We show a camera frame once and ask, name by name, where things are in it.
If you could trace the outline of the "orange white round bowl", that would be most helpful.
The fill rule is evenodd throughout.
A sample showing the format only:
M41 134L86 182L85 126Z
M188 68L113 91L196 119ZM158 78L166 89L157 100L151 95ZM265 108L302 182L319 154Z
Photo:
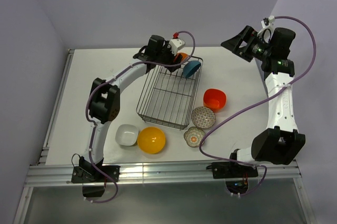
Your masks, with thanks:
M173 63L174 64L180 64L181 62L183 62L188 57L189 57L189 55L187 53L178 53L175 56Z

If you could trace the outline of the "blue ceramic bowl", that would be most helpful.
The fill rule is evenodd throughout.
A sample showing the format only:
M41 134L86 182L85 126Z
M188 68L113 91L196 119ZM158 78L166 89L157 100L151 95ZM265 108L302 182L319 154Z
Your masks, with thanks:
M184 78L189 78L193 76L200 66L201 63L197 60L189 61L183 68L182 76Z

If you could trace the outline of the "red orange square bowl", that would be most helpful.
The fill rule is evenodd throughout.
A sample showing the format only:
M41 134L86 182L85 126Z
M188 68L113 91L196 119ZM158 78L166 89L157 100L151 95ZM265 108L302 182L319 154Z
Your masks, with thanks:
M226 105L227 96L219 89L207 89L203 95L203 105L213 112L218 112Z

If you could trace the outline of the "white square bowl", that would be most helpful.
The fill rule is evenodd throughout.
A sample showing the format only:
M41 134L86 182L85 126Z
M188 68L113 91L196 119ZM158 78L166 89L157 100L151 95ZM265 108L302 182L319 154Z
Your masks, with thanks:
M137 142L138 128L130 124L122 124L115 134L115 141L121 146L133 146Z

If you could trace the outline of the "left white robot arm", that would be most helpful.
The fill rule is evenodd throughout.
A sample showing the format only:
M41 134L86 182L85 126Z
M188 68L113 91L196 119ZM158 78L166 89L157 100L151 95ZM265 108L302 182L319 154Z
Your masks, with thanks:
M96 78L93 81L85 108L86 119L93 124L93 129L88 148L83 154L83 159L90 163L83 173L89 181L98 181L102 177L103 169L98 164L104 159L108 128L120 112L122 92L156 66L162 66L170 72L179 69L183 61L179 51L184 47L185 41L179 38L179 33L175 33L170 40L152 35L148 44L133 56L125 69L111 79Z

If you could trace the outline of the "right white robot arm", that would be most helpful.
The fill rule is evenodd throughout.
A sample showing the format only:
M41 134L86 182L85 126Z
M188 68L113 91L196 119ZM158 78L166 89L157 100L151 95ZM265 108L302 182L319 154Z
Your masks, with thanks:
M237 149L236 159L228 163L228 171L238 177L246 170L245 163L269 162L288 165L305 145L306 137L299 133L293 110L294 62L288 59L295 32L278 27L266 42L263 32L246 26L238 35L224 41L221 46L247 62L261 61L268 95L268 121L266 129L257 135L252 145Z

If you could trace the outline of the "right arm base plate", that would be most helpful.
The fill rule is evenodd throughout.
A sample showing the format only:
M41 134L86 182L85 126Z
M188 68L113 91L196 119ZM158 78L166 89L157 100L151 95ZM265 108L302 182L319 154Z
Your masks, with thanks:
M206 167L206 170L212 171L214 179L225 178L255 178L258 171L250 166L239 165L234 162L212 162Z

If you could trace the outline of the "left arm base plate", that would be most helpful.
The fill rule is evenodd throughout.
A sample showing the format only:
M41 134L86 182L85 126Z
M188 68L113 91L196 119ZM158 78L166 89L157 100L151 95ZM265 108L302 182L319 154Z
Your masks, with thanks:
M115 182L118 182L120 175L120 166L117 165L107 165L101 166L100 170L111 177ZM89 172L80 168L79 166L75 166L73 168L73 174L71 178L71 183L73 184L87 184L87 183L95 183L95 182L111 182L110 179L105 177L101 172L97 171L95 168Z

